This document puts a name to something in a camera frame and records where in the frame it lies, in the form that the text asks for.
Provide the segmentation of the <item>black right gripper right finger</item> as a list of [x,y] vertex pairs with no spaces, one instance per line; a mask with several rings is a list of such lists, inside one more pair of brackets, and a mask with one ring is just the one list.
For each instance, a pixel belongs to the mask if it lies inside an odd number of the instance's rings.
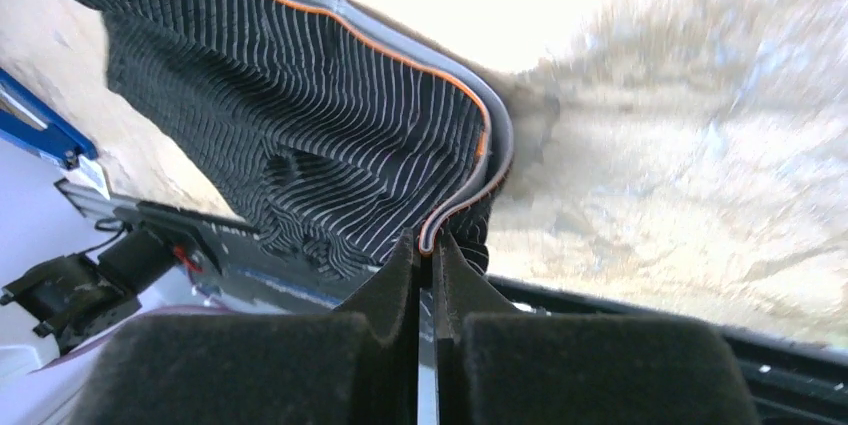
[[443,424],[756,424],[727,343],[703,323],[519,310],[444,234],[432,255]]

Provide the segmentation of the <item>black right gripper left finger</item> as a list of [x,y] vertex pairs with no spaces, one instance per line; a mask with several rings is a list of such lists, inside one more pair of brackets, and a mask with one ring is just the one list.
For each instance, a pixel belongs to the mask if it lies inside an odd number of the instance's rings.
[[419,257],[314,315],[152,314],[102,349],[73,424],[413,424]]

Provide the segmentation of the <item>black striped underwear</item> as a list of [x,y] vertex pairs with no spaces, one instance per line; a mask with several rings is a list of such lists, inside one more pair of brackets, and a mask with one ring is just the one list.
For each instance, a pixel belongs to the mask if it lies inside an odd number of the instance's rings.
[[[467,69],[334,0],[75,0],[99,11],[106,82],[170,137],[263,248],[330,279],[411,230],[484,270],[509,169],[502,101]],[[385,33],[387,39],[378,37]]]

